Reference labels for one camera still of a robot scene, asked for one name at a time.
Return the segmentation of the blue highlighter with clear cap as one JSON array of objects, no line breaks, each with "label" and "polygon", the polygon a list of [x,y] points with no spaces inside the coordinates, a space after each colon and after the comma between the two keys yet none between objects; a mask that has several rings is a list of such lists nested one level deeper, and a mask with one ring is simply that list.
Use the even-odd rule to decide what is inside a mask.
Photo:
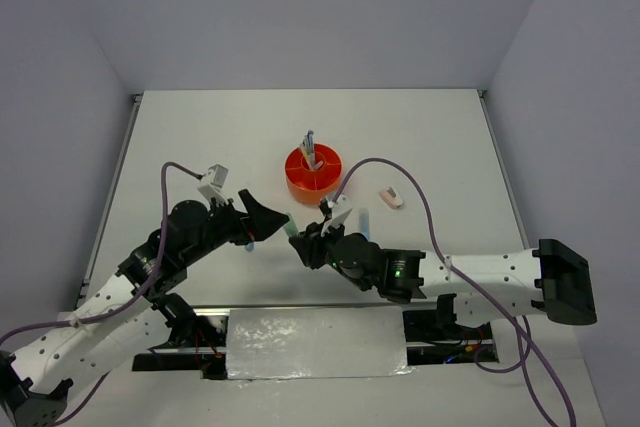
[{"label": "blue highlighter with clear cap", "polygon": [[367,241],[371,240],[370,213],[367,208],[358,211],[358,230]]}]

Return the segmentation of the pink white correction tape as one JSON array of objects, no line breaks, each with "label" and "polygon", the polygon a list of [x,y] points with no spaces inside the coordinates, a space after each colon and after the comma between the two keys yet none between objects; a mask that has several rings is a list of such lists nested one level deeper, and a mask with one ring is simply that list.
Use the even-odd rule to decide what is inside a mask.
[{"label": "pink white correction tape", "polygon": [[403,198],[393,187],[387,187],[380,190],[379,196],[383,200],[383,202],[391,209],[399,210],[404,205]]}]

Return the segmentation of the yellow thin highlighter pen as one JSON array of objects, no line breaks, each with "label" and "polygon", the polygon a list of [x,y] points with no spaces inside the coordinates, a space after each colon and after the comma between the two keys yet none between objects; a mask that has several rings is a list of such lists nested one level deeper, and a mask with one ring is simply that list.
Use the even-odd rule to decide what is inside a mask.
[{"label": "yellow thin highlighter pen", "polygon": [[307,165],[309,167],[313,166],[313,153],[311,150],[310,145],[308,144],[308,142],[306,140],[303,140],[300,145],[299,145],[299,150],[301,151],[305,161],[307,162]]}]

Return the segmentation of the blue white pen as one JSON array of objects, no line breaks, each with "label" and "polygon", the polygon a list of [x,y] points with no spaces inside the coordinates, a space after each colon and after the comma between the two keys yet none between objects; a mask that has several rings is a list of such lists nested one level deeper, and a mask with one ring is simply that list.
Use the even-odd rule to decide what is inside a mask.
[{"label": "blue white pen", "polygon": [[309,156],[312,156],[313,154],[315,154],[313,135],[314,135],[314,132],[312,130],[308,130],[303,139],[305,151]]}]

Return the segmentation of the grey purple pen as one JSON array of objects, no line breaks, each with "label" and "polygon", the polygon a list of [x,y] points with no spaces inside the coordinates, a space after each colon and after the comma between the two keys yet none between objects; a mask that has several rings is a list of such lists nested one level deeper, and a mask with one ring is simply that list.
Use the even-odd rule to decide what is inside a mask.
[{"label": "grey purple pen", "polygon": [[323,161],[320,160],[316,154],[313,154],[310,157],[310,169],[312,171],[317,171],[319,168],[323,166]]}]

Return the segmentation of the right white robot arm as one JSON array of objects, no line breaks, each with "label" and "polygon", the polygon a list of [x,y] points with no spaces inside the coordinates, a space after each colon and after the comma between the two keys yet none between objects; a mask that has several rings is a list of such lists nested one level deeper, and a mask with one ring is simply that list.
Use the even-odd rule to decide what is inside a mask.
[{"label": "right white robot arm", "polygon": [[503,314],[544,315],[569,326],[597,321],[588,261],[556,239],[520,252],[439,259],[312,223],[289,243],[304,266],[329,266],[363,292],[374,290],[396,304],[435,302],[435,327],[446,338]]}]

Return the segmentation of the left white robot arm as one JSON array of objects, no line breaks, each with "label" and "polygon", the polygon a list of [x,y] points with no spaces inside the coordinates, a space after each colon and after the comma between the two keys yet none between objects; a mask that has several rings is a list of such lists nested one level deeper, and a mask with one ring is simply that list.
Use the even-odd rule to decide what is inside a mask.
[{"label": "left white robot arm", "polygon": [[166,343],[182,346],[215,328],[174,288],[192,264],[230,243],[273,236],[287,215],[239,193],[232,201],[182,201],[163,209],[159,230],[134,249],[107,282],[61,321],[40,324],[43,335],[1,355],[1,407],[14,426],[58,426],[70,397],[101,383],[122,362]]}]

